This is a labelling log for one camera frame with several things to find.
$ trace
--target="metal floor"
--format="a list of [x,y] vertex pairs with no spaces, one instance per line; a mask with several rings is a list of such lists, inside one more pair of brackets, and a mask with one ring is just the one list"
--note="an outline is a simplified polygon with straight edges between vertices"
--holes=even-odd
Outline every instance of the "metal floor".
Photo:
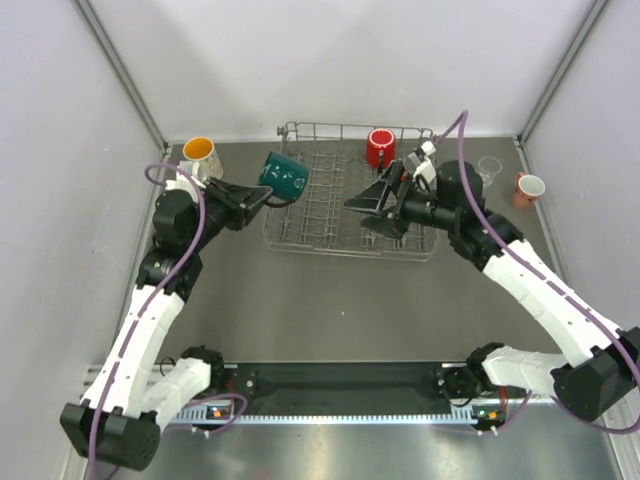
[[[535,210],[510,196],[520,159],[508,138],[470,139],[470,160],[498,157],[504,170],[488,206],[549,252]],[[276,144],[220,145],[225,179],[253,184]],[[439,150],[455,158],[455,143]],[[458,258],[441,237],[427,263],[269,250],[264,213],[245,231],[225,231],[203,252],[204,270],[161,356],[190,345],[229,361],[463,359],[489,341],[553,352],[553,343],[498,286]],[[104,478],[109,470],[103,470]],[[120,480],[614,480],[608,438],[555,406],[533,405],[497,438],[424,426],[238,426],[205,440],[163,437],[150,467]]]
[[[217,148],[225,180],[253,185],[278,144]],[[471,162],[485,155],[502,161],[487,205],[508,216],[550,265],[535,209],[510,206],[522,169],[513,141],[469,139],[466,153]],[[455,159],[455,141],[437,155]],[[263,237],[264,214],[204,249],[204,269],[161,357],[202,344],[246,362],[454,360],[490,341],[556,351],[524,309],[453,252],[446,235],[426,263],[276,252]]]

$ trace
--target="green mug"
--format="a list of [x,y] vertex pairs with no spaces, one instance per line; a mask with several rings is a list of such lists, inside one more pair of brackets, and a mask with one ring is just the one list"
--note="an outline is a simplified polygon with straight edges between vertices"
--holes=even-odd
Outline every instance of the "green mug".
[[300,198],[309,180],[309,169],[295,160],[271,152],[264,162],[258,184],[273,188],[273,196],[284,202]]

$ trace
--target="dish rack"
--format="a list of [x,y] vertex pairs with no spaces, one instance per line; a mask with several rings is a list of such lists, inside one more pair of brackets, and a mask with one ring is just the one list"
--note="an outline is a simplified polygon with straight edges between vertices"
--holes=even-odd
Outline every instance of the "dish rack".
[[[280,152],[309,169],[304,193],[294,204],[269,209],[264,234],[271,247],[290,252],[426,261],[438,232],[412,224],[402,240],[382,237],[360,226],[365,215],[343,203],[374,183],[378,174],[365,160],[366,138],[375,128],[396,135],[396,156],[432,137],[428,128],[288,122],[278,128]],[[389,198],[387,207],[393,204]]]

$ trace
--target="orange mug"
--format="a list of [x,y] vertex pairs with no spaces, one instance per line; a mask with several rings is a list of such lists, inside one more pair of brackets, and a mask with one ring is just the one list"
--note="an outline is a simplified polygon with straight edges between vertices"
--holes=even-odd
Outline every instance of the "orange mug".
[[516,190],[513,192],[513,208],[524,210],[533,205],[544,193],[546,186],[541,178],[520,172],[516,175]]

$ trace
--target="white wall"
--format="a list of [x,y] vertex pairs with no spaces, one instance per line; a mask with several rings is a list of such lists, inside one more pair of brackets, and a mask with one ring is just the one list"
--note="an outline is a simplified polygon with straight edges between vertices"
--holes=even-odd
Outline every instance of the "white wall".
[[0,476],[40,480],[113,338],[159,152],[72,2],[0,18]]
[[586,0],[92,0],[165,136],[288,120],[518,133]]
[[640,2],[612,2],[529,142],[573,286],[640,325]]

